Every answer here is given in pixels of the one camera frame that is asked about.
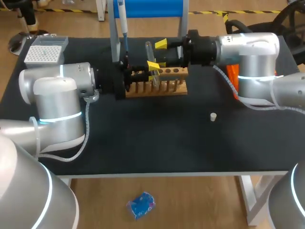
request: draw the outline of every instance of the floor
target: floor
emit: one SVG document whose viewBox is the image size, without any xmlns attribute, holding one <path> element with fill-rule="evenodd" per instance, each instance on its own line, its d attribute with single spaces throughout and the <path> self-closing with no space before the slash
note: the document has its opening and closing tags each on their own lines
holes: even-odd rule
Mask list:
<svg viewBox="0 0 305 229">
<path fill-rule="evenodd" d="M 285 0 L 190 0 L 190 11 L 281 10 Z M 53 1 L 48 8 L 96 10 L 94 0 L 75 0 L 75 5 Z M 271 21 L 276 14 L 230 14 L 245 24 Z M 96 14 L 39 12 L 40 28 L 71 37 L 109 37 L 106 22 Z M 178 19 L 129 19 L 131 37 L 175 36 Z M 190 15 L 189 29 L 201 35 L 224 35 L 217 15 Z M 14 12 L 0 11 L 0 98 L 17 57 L 6 50 L 11 36 L 21 30 Z M 78 229 L 246 229 L 245 209 L 235 177 L 155 177 L 77 179 L 72 182 L 80 205 Z M 155 197 L 156 208 L 135 222 L 125 205 L 143 191 Z M 269 229 L 265 220 L 258 229 Z"/>
</svg>

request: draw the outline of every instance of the black table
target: black table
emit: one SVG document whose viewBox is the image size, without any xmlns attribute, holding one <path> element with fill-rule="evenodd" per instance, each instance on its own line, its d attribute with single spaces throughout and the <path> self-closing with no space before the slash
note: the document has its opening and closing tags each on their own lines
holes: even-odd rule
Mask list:
<svg viewBox="0 0 305 229">
<path fill-rule="evenodd" d="M 162 38 L 130 39 L 131 62 L 144 64 L 144 43 Z M 298 72 L 280 37 L 279 75 Z M 28 120 L 35 106 L 23 102 L 18 76 L 30 44 L 22 51 L 0 105 L 1 119 Z M 99 69 L 105 93 L 117 72 L 111 61 L 109 39 L 69 38 L 65 63 L 90 62 Z M 90 107 L 91 132 L 82 155 L 62 163 L 41 162 L 56 175 L 102 177 L 117 174 L 177 175 L 241 174 L 287 171 L 303 159 L 305 117 L 292 111 L 254 111 L 234 99 L 223 78 L 212 67 L 190 66 L 188 95 L 116 101 L 112 94 Z M 210 122 L 210 113 L 217 113 Z M 75 154 L 78 148 L 60 152 Z"/>
</svg>

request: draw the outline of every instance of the white cable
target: white cable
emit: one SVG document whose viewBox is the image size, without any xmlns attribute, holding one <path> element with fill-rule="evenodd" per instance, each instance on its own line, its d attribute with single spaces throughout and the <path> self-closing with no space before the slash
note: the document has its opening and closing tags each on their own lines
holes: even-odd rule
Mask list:
<svg viewBox="0 0 305 229">
<path fill-rule="evenodd" d="M 228 76 L 220 69 L 218 68 L 216 65 L 213 65 L 213 68 L 218 71 L 220 73 L 220 75 L 223 76 L 223 78 L 227 81 L 227 83 L 229 84 L 229 86 L 231 87 L 233 93 L 235 93 L 236 95 L 238 95 L 237 90 L 235 89 L 234 85 L 232 84 L 231 80 L 228 78 Z M 273 92 L 273 87 L 272 87 L 273 83 L 271 83 L 271 88 L 270 88 L 270 94 L 271 94 L 271 98 L 273 100 L 273 103 L 275 104 L 275 106 L 270 106 L 270 107 L 256 107 L 256 106 L 252 106 L 249 104 L 244 104 L 246 107 L 256 110 L 256 111 L 271 111 L 271 110 L 291 110 L 291 111 L 297 111 L 300 112 L 302 114 L 305 115 L 305 111 L 300 109 L 300 108 L 295 108 L 295 107 L 289 107 L 289 106 L 279 106 L 276 99 L 275 99 L 275 95 Z"/>
<path fill-rule="evenodd" d="M 85 136 L 84 142 L 83 142 L 81 148 L 79 149 L 79 151 L 73 157 L 70 157 L 70 158 L 64 158 L 64 157 L 56 156 L 56 155 L 52 155 L 52 154 L 40 154 L 39 157 L 51 158 L 51 159 L 55 159 L 55 160 L 62 161 L 62 162 L 71 162 L 71 161 L 75 160 L 76 158 L 78 158 L 79 155 L 81 155 L 81 153 L 83 152 L 84 148 L 86 147 L 86 144 L 87 144 L 88 139 L 89 139 L 89 132 L 90 132 L 89 106 L 90 106 L 90 103 L 97 101 L 98 98 L 99 98 L 99 92 L 98 91 L 94 92 L 94 96 L 90 96 L 89 98 L 84 98 L 84 100 L 87 102 L 86 103 L 86 109 L 85 109 L 86 136 Z"/>
</svg>

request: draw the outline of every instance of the white table frame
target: white table frame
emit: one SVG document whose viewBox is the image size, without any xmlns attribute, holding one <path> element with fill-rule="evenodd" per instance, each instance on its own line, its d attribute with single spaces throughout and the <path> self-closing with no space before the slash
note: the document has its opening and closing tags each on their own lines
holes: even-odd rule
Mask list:
<svg viewBox="0 0 305 229">
<path fill-rule="evenodd" d="M 96 0 L 96 9 L 99 21 L 105 21 L 107 0 Z"/>
<path fill-rule="evenodd" d="M 271 188 L 287 171 L 262 172 L 206 172 L 206 173 L 132 173 L 59 176 L 68 186 L 75 178 L 115 178 L 115 177 L 199 177 L 238 176 L 249 226 L 258 226 L 267 216 L 267 200 Z M 261 176 L 255 187 L 250 176 Z"/>
</svg>

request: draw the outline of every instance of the test tube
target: test tube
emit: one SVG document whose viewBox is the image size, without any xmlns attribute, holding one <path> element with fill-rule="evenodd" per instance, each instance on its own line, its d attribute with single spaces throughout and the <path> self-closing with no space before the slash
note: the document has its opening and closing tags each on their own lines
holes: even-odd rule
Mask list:
<svg viewBox="0 0 305 229">
<path fill-rule="evenodd" d="M 146 49 L 147 60 L 150 62 L 155 62 L 154 54 L 153 54 L 153 46 L 152 46 L 151 42 L 145 43 L 145 49 Z M 160 79 L 159 79 L 158 70 L 154 70 L 154 71 L 152 71 L 152 73 L 153 73 L 152 74 L 153 75 L 152 83 L 153 83 L 154 87 L 159 87 Z"/>
</svg>

